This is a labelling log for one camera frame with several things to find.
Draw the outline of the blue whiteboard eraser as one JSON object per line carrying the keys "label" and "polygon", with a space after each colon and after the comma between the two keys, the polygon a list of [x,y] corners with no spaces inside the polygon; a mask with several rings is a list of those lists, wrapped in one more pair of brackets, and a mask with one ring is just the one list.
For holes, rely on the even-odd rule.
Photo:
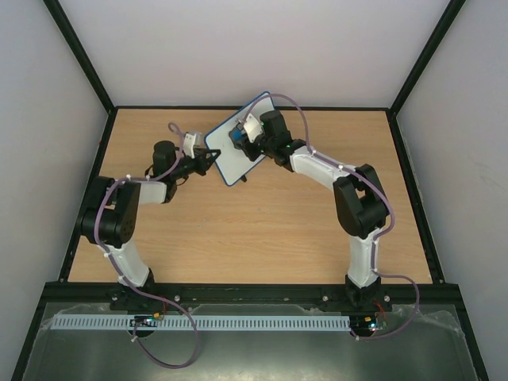
{"label": "blue whiteboard eraser", "polygon": [[241,150],[243,143],[243,133],[240,129],[234,128],[229,132],[229,138],[233,143],[233,147],[235,149]]}

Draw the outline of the blue framed whiteboard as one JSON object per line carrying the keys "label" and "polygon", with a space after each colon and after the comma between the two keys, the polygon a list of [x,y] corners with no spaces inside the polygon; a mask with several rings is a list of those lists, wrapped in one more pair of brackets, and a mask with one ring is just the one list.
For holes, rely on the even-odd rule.
{"label": "blue framed whiteboard", "polygon": [[259,118],[265,112],[274,110],[275,106],[270,97],[261,99],[268,94],[268,91],[261,93],[205,135],[206,147],[210,150],[218,149],[221,151],[215,164],[228,187],[235,185],[264,159],[264,155],[261,155],[255,161],[251,161],[241,149],[234,147],[229,133],[237,126],[240,119],[244,118],[245,113],[255,101],[259,102],[255,105],[251,114],[256,118]]}

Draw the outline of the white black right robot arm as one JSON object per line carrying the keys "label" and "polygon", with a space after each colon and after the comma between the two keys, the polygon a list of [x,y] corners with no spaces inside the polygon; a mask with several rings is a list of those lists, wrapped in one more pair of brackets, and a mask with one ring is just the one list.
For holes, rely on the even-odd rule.
{"label": "white black right robot arm", "polygon": [[229,132],[233,147],[251,161],[266,156],[288,171],[304,175],[333,192],[337,219],[350,239],[346,291],[348,305],[365,310],[374,301],[379,238],[391,213],[375,169],[343,164],[294,139],[278,110],[249,114]]}

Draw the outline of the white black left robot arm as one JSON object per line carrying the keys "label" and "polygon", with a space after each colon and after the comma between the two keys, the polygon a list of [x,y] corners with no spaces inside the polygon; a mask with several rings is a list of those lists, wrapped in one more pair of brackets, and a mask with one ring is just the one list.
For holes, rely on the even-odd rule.
{"label": "white black left robot arm", "polygon": [[98,176],[92,180],[76,228],[101,249],[120,284],[141,288],[152,278],[152,270],[141,259],[133,238],[139,206],[170,202],[179,180],[186,181],[192,174],[204,176],[220,155],[219,149],[185,150],[162,140],[154,145],[152,165],[143,178]]}

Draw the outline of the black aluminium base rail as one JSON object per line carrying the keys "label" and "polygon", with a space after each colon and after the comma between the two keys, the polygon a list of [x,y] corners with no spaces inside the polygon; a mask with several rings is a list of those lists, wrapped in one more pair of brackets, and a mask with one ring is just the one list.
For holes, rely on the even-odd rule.
{"label": "black aluminium base rail", "polygon": [[[156,312],[162,302],[143,297],[127,287],[111,291],[110,308],[131,312]],[[465,310],[460,288],[454,284],[421,284],[420,309],[423,306],[450,305]],[[382,284],[375,294],[364,299],[355,297],[345,285],[213,285],[155,283],[149,293],[166,297],[185,307],[205,304],[221,305],[297,305],[343,314],[371,313],[379,303],[391,311],[394,305],[413,305],[415,290],[408,284]]]}

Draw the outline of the black cage frame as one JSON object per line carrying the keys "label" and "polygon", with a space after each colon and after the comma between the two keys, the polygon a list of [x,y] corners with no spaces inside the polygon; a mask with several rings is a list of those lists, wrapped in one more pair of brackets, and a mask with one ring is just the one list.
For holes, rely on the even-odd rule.
{"label": "black cage frame", "polygon": [[[387,115],[388,125],[390,127],[394,147],[398,155],[398,161],[406,184],[410,204],[416,218],[418,232],[420,234],[420,239],[425,253],[425,260],[430,270],[432,282],[431,284],[422,287],[424,296],[423,301],[426,304],[443,304],[447,302],[455,305],[458,312],[460,327],[465,332],[465,340],[468,345],[468,351],[471,355],[475,373],[480,380],[486,380],[488,378],[487,370],[483,363],[483,359],[475,339],[475,334],[473,333],[473,328],[469,320],[468,312],[466,311],[464,300],[460,294],[460,289],[456,284],[445,282],[441,263],[438,259],[437,250],[435,248],[433,237],[423,208],[421,195],[417,191],[416,177],[413,169],[410,168],[410,158],[406,146],[402,141],[402,134],[397,121],[398,113],[401,111],[404,103],[410,96],[411,91],[416,86],[422,73],[445,38],[446,33],[449,31],[452,23],[455,21],[463,6],[464,2],[462,1],[450,1],[448,3],[436,27],[433,29],[429,39],[418,56],[416,63],[408,74],[406,81],[403,83],[402,89],[399,91],[393,105],[386,108],[384,111]],[[94,178],[98,175],[102,166],[106,154],[106,148],[110,140],[110,135],[113,131],[114,121],[120,108],[112,103],[110,96],[107,94],[102,81],[98,77],[93,64],[91,63],[60,2],[46,1],[45,7],[48,9],[48,12],[52,16],[52,19],[59,28],[63,38],[67,42],[67,45],[77,59],[85,76],[98,96],[99,101],[104,106],[108,114],[105,128],[99,142],[98,151],[90,171],[90,177]],[[101,283],[97,286],[92,283],[80,283],[76,286],[72,286],[68,282],[68,276],[70,274],[71,265],[74,261],[75,250],[78,244],[77,239],[78,237],[76,234],[71,235],[70,243],[60,269],[58,280],[55,282],[49,282],[44,286],[43,293],[40,301],[38,302],[25,342],[21,349],[21,354],[18,357],[16,367],[13,371],[12,378],[14,380],[25,379],[27,366],[29,364],[29,357],[31,356],[36,342],[36,331],[40,328],[40,324],[42,322],[43,309],[49,302],[54,302],[58,298],[62,298],[66,302],[78,301],[81,299],[97,302],[104,299],[106,297],[106,289],[113,286],[111,283]]]}

